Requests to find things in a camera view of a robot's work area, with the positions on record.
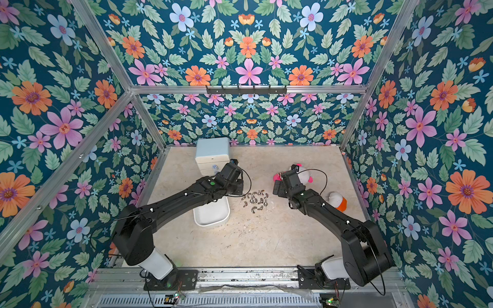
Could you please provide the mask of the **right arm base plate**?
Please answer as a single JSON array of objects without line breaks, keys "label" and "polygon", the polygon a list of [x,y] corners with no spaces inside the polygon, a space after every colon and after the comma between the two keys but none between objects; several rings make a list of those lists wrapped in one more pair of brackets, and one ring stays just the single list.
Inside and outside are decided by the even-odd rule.
[{"label": "right arm base plate", "polygon": [[345,271],[341,257],[330,255],[314,265],[313,268],[297,265],[299,288],[304,290],[350,289],[349,274]]}]

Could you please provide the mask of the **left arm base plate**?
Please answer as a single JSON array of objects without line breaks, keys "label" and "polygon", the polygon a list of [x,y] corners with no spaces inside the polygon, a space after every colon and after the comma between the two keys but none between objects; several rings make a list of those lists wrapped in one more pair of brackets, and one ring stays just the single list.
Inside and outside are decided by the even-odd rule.
[{"label": "left arm base plate", "polygon": [[145,277],[145,291],[191,291],[198,282],[198,270],[173,269],[163,279],[154,277],[147,273]]}]

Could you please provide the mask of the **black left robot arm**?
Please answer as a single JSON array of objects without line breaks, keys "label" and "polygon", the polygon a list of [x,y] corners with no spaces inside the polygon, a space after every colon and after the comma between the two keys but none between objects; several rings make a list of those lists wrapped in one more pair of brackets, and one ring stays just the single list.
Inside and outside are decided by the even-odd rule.
[{"label": "black left robot arm", "polygon": [[174,264],[155,247],[154,233],[190,210],[242,193],[243,183],[243,169],[232,159],[215,176],[199,178],[161,201],[139,208],[128,205],[116,219],[112,242],[129,266],[141,267],[162,280]]}]

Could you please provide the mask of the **white storage tray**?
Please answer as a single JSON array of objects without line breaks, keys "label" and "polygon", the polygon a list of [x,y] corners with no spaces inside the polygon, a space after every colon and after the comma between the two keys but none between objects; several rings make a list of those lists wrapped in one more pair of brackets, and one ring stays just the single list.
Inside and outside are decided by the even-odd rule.
[{"label": "white storage tray", "polygon": [[223,225],[228,222],[230,215],[231,208],[226,196],[217,201],[193,209],[195,223],[203,228]]}]

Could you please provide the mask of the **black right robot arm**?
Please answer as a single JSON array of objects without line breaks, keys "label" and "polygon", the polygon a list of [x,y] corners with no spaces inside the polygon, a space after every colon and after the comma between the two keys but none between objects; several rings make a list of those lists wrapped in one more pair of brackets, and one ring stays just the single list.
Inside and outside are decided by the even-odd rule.
[{"label": "black right robot arm", "polygon": [[307,189],[299,178],[298,165],[280,173],[273,194],[286,198],[290,209],[299,210],[332,232],[340,241],[342,256],[326,257],[315,265],[319,281],[350,279],[366,286],[395,266],[378,226],[370,220],[361,222],[336,207],[316,191]]}]

